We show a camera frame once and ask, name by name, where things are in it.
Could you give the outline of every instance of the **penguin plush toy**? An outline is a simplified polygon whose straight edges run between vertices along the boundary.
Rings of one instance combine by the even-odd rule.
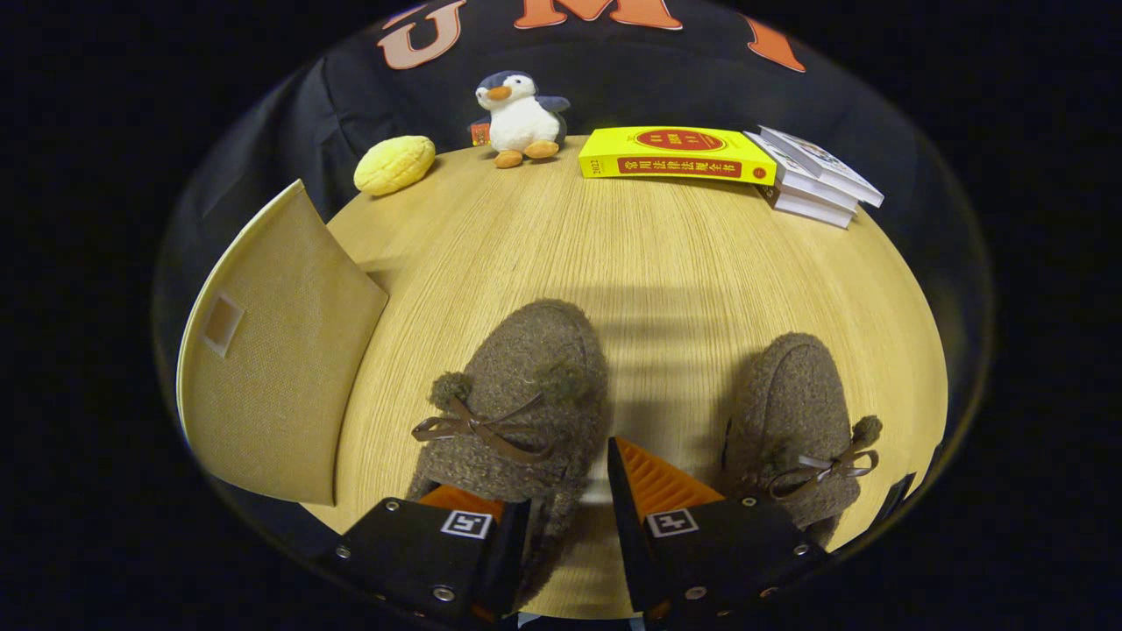
[[[476,125],[490,124],[490,144],[498,150],[495,165],[511,168],[522,156],[541,159],[558,153],[564,140],[564,119],[558,112],[569,108],[561,97],[539,97],[537,84],[524,72],[499,72],[476,88],[476,100],[490,112]]]

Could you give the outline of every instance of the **penguin beak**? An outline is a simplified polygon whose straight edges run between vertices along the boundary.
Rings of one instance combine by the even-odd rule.
[[[498,88],[491,88],[487,91],[487,98],[493,101],[502,101],[511,95],[511,89],[506,85],[499,85]]]

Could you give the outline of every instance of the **yellow bread plush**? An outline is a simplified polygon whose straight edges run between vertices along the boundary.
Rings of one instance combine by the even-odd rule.
[[[371,195],[387,195],[424,177],[436,158],[436,147],[424,136],[398,136],[370,147],[355,168],[355,186]]]

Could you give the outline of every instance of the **letter m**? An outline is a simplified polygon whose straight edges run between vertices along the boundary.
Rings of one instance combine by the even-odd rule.
[[[617,9],[609,17],[620,24],[647,26],[678,30],[682,22],[671,17],[663,0],[523,0],[525,12],[514,21],[516,28],[539,28],[557,26],[568,16],[558,11],[554,3],[562,4],[585,21],[592,21],[616,2]]]

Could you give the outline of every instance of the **penguin flipper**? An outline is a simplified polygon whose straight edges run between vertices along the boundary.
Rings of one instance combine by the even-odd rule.
[[[569,99],[564,97],[534,97],[537,104],[548,112],[557,113],[569,109]]]

